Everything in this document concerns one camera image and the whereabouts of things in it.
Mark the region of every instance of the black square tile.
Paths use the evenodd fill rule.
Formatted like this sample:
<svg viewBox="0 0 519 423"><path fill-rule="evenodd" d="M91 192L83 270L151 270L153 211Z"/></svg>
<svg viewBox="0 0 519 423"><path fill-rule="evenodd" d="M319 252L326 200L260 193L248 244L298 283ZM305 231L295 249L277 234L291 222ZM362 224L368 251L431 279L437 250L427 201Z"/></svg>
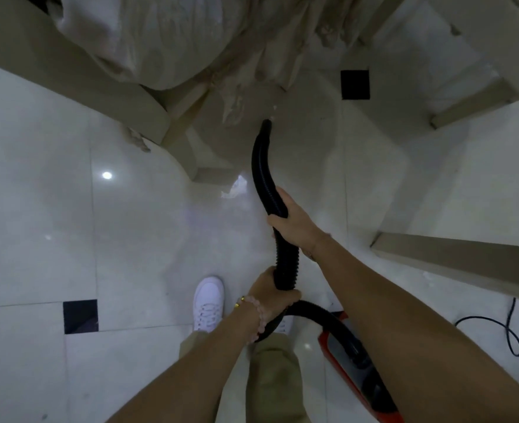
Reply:
<svg viewBox="0 0 519 423"><path fill-rule="evenodd" d="M343 100L370 99L369 70L342 70L340 81Z"/></svg>
<svg viewBox="0 0 519 423"><path fill-rule="evenodd" d="M64 334L99 331L97 300L64 301Z"/></svg>

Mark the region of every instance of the hand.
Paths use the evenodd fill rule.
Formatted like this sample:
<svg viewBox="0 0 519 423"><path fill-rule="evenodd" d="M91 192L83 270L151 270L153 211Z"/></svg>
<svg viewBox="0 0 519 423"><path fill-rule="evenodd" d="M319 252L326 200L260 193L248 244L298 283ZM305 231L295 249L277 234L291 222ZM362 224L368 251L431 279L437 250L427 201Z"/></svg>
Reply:
<svg viewBox="0 0 519 423"><path fill-rule="evenodd" d="M280 291L275 287L274 270L275 267L272 266L260 274L248 293L262 305L267 322L275 319L279 313L301 299L301 292L298 289Z"/></svg>
<svg viewBox="0 0 519 423"><path fill-rule="evenodd" d="M316 243L325 237L326 233L312 222L305 210L283 188L277 187L277 191L287 206L289 217L281 218L271 214L267 217L267 223L281 233L286 241L298 246L306 256L312 258Z"/></svg>

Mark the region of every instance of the forearm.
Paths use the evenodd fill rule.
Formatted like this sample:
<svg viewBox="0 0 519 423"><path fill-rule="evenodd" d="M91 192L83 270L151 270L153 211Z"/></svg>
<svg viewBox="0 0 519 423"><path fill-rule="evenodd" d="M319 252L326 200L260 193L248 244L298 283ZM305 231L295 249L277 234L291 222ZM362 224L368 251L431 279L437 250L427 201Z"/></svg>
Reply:
<svg viewBox="0 0 519 423"><path fill-rule="evenodd" d="M314 258L406 421L519 421L519 385L447 320L329 237Z"/></svg>
<svg viewBox="0 0 519 423"><path fill-rule="evenodd" d="M258 323L252 305L235 309L202 343L140 391L108 423L206 422Z"/></svg>

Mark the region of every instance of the wrist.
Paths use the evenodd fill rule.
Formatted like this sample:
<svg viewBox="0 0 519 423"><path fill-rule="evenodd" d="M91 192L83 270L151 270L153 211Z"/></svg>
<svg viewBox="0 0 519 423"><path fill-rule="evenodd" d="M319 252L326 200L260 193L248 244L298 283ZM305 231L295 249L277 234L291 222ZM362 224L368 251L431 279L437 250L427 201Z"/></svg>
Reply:
<svg viewBox="0 0 519 423"><path fill-rule="evenodd" d="M243 336L248 342L254 335L257 334L260 325L260 314L256 306L248 303L238 301L238 307L235 307L229 318L232 318L235 323L241 327Z"/></svg>
<svg viewBox="0 0 519 423"><path fill-rule="evenodd" d="M327 239L329 239L331 237L332 236L329 233L326 233L323 230L321 230L320 228L316 227L316 230L313 231L313 233L311 235L309 247L306 249L303 249L303 252L310 259L316 261L317 251L320 250L321 246L323 245L323 242L327 241Z"/></svg>

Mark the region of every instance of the left hand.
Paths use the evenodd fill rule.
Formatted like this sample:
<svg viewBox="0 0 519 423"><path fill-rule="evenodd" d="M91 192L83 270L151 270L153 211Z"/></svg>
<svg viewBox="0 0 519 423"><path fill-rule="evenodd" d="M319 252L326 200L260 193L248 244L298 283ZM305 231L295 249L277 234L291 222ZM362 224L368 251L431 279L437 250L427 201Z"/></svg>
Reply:
<svg viewBox="0 0 519 423"><path fill-rule="evenodd" d="M260 274L248 293L262 305L267 322L275 319L279 313L301 299L301 292L298 289L280 291L275 287L274 270L275 267L272 266Z"/></svg>

